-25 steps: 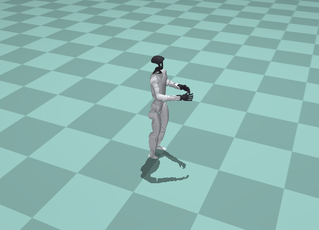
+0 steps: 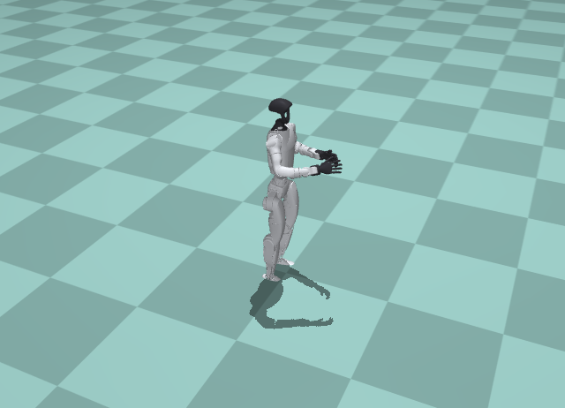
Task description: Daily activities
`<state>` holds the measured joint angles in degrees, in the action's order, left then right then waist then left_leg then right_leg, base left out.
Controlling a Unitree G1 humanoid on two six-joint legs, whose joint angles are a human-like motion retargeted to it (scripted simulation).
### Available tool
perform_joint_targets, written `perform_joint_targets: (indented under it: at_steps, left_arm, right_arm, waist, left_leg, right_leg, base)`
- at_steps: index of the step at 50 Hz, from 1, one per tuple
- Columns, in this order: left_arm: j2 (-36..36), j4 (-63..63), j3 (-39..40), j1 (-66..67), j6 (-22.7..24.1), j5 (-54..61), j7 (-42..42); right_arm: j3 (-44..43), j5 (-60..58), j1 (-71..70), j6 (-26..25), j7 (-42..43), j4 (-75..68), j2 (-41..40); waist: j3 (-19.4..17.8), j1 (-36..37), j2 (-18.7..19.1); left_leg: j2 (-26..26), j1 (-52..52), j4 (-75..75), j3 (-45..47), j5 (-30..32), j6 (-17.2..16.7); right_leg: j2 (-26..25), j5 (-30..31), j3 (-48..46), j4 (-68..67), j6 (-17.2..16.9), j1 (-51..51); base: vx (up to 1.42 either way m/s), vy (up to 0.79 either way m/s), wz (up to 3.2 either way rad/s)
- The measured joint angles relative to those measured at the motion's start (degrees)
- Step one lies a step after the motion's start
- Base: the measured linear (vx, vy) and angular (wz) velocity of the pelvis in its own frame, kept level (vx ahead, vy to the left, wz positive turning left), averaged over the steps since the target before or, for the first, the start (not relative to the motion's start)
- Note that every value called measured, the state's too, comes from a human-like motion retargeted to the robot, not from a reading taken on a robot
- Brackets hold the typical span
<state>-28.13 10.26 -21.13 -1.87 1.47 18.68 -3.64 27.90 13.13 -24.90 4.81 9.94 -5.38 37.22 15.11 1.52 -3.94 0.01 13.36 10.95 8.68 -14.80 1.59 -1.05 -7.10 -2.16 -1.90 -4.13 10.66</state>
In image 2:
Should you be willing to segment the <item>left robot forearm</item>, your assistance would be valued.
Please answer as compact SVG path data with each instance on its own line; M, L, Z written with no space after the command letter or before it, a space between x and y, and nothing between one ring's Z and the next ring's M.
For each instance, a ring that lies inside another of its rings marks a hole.
M300 143L300 142L299 142L299 143ZM300 143L300 144L302 145L302 146L299 148L299 153L300 153L301 155L306 155L306 156L309 156L309 157L311 157L311 158L320 159L320 154L315 153L315 150L317 150L317 149L315 149L314 147L313 147L313 148L308 147L307 145L304 145L304 144L302 144L302 143Z

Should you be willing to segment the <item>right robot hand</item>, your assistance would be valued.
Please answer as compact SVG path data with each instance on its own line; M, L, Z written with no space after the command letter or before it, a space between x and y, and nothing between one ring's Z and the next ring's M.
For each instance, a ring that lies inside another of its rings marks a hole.
M342 168L332 168L332 167L335 167L335 166L342 166L341 163L333 164L333 165L332 165L332 163L340 162L340 160L336 160L336 161L333 161L333 162L328 162L328 161L330 161L330 160L333 159L333 158L334 158L333 156L329 157L329 158L328 158L325 162L323 162L320 166L319 166L319 164L310 166L310 167L315 167L315 166L316 166L316 167L317 167L317 170L318 170L318 173L317 173L317 174L312 174L311 176L317 176L317 175L320 175L320 173L324 173L324 174L342 173L341 171L332 171L332 170L341 170L341 169L342 169ZM310 167L309 167L309 168L310 168Z

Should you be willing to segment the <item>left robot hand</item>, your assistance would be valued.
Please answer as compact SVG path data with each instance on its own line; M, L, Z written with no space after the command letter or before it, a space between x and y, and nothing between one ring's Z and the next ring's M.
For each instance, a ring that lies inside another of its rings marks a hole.
M327 159L328 159L329 157L331 157L331 156L333 156L334 158L331 159L329 162L333 162L333 161L338 160L337 154L333 154L331 149L328 150L328 151L315 150L315 153L320 154L320 159L319 159L319 160L324 160L324 159L327 160ZM336 162L336 163L334 163L334 164L338 164L338 162ZM335 166L335 168L336 168L336 167L337 167L337 166Z

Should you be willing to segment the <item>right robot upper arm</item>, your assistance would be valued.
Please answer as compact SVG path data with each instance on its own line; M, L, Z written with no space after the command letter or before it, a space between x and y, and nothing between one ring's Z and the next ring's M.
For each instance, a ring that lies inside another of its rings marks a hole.
M281 167L281 162L282 162L282 156L280 150L282 147L282 143L278 139L278 136L274 135L269 137L266 142L266 147L271 158L271 163L273 166L273 171L275 173L275 176L279 179L285 179L286 177L282 177L277 174L277 169Z

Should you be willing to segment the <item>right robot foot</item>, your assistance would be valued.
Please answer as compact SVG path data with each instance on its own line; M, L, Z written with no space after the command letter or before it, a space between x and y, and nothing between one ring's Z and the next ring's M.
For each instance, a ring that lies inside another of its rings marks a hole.
M266 276L266 274L263 274L262 277L266 279L267 276ZM270 275L270 277L271 277L271 275ZM272 277L272 278L273 278L273 279L270 280L270 281L276 281L276 282L277 282L277 281L280 281L280 280L281 280L281 278L279 278L279 277L277 277L277 276L274 276L274 277Z

